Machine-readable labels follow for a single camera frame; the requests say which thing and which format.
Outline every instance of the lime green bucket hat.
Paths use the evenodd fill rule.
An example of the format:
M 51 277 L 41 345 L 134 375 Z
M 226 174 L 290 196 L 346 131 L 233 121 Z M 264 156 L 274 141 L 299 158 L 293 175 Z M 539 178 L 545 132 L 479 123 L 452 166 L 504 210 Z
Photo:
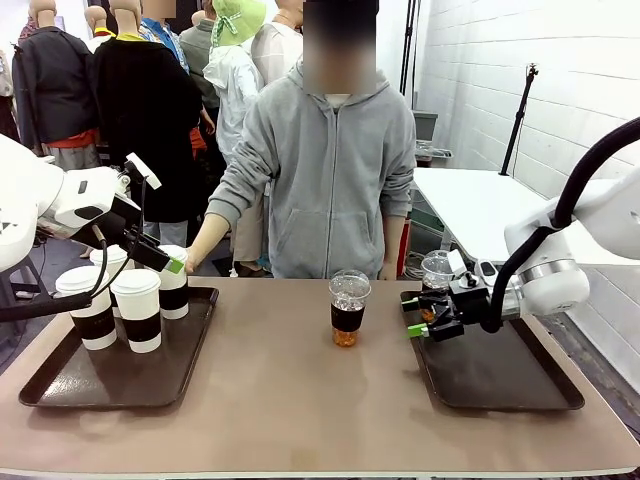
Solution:
M 240 45 L 264 23 L 267 6 L 262 0 L 213 0 L 218 15 L 211 34 L 214 47 Z

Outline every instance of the tray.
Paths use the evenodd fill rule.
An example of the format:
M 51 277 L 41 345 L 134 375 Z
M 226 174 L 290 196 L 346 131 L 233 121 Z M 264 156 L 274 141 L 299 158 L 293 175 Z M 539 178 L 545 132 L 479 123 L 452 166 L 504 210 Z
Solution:
M 116 319 L 118 341 L 90 352 L 75 328 L 20 392 L 30 407 L 118 410 L 169 406 L 184 395 L 207 334 L 218 290 L 189 288 L 189 314 L 162 320 L 162 345 L 137 354 Z
M 403 317 L 407 326 L 424 323 L 418 311 Z M 461 337 L 440 343 L 416 337 L 411 343 L 425 384 L 450 407 L 548 412 L 584 406 L 580 391 L 522 319 L 506 322 L 496 334 L 471 325 Z

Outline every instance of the patterned shirt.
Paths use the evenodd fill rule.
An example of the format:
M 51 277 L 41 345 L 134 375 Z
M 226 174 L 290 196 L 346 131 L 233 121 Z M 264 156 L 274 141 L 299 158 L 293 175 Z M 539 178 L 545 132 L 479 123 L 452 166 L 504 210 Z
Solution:
M 143 18 L 140 25 L 140 36 L 149 42 L 162 43 L 173 52 L 182 68 L 189 73 L 189 65 L 180 46 L 180 38 L 171 31 L 168 23 L 162 26 L 160 22 Z

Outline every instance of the person's hand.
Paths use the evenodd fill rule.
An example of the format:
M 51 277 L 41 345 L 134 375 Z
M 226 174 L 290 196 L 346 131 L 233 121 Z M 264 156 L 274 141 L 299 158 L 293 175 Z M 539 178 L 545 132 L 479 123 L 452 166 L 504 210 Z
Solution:
M 184 264 L 184 270 L 187 272 L 187 275 L 193 275 L 203 260 L 204 255 L 202 255 L 195 246 L 192 245 L 187 248 L 187 261 Z
M 382 270 L 378 274 L 378 280 L 397 280 L 396 275 L 398 265 L 396 262 L 384 262 Z
M 207 135 L 213 135 L 216 133 L 216 124 L 213 123 L 213 120 L 211 120 L 211 117 L 204 108 L 202 109 L 201 115 L 202 121 L 205 123 L 205 131 L 207 132 Z

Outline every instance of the white table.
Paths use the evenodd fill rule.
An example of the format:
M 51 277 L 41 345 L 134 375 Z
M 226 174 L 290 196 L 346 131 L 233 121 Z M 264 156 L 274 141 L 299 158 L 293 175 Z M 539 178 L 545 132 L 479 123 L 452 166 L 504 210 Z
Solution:
M 443 248 L 453 237 L 471 260 L 497 265 L 509 258 L 504 228 L 546 201 L 513 178 L 486 170 L 418 168 L 414 182 L 445 225 Z M 640 266 L 600 247 L 579 222 L 564 233 L 580 265 Z

